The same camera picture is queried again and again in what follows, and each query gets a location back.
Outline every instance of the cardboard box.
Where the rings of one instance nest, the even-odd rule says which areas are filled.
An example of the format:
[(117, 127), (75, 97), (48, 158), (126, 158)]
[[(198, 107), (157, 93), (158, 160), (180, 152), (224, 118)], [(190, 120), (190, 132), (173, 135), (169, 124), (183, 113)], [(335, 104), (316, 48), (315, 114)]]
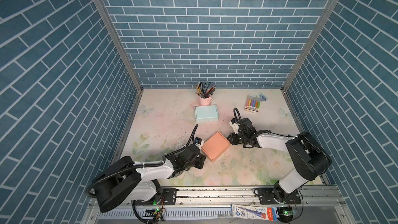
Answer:
[(196, 122), (218, 121), (218, 111), (216, 105), (195, 107)]
[(213, 163), (230, 146), (231, 143), (220, 132), (217, 132), (203, 144), (202, 151)]

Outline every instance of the bunch of pencils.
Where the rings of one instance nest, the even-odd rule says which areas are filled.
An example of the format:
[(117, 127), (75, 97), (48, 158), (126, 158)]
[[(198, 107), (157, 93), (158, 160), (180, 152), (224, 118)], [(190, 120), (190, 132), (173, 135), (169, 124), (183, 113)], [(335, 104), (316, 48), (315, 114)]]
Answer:
[(201, 98), (208, 98), (210, 96), (213, 95), (213, 92), (216, 90), (215, 86), (212, 86), (212, 88), (209, 89), (210, 87), (210, 82), (205, 82), (205, 84), (203, 84), (202, 82), (198, 82), (196, 85), (196, 91), (195, 92), (199, 97)]

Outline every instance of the blue brick wallpaper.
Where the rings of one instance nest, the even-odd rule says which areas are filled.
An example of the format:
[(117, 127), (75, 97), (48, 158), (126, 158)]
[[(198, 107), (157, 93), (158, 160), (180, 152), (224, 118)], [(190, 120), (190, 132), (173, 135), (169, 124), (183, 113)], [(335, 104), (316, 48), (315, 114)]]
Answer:
[(92, 0), (0, 0), (0, 223), (75, 223), (136, 89)]
[(103, 0), (144, 87), (281, 87), (327, 0)]
[(340, 0), (288, 89), (357, 223), (398, 223), (398, 0)]

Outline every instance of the light blue box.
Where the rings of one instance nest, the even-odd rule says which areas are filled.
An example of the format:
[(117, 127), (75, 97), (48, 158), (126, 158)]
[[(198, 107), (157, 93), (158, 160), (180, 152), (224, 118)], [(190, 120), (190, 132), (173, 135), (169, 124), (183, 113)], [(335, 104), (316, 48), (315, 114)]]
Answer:
[(218, 121), (218, 110), (216, 105), (195, 107), (196, 122)]

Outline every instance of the floral tabletop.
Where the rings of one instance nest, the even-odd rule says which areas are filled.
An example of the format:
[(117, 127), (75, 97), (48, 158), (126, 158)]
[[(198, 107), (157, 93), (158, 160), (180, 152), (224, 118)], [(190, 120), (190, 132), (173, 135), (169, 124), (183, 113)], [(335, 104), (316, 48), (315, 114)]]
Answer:
[[(122, 156), (134, 161), (157, 161), (162, 155), (182, 147), (196, 125), (194, 107), (198, 106), (194, 89), (145, 89), (132, 123)], [(263, 94), (259, 114), (243, 110), (246, 96)], [(278, 89), (217, 89), (217, 122), (199, 123), (195, 136), (204, 141), (216, 132), (228, 137), (229, 121), (238, 108), (257, 130), (298, 134), (297, 126)], [(288, 153), (268, 149), (244, 149), (231, 146), (215, 162), (205, 160), (202, 169), (191, 168), (181, 176), (159, 180), (162, 186), (273, 185), (293, 168)], [(309, 184), (322, 184), (319, 177)]]

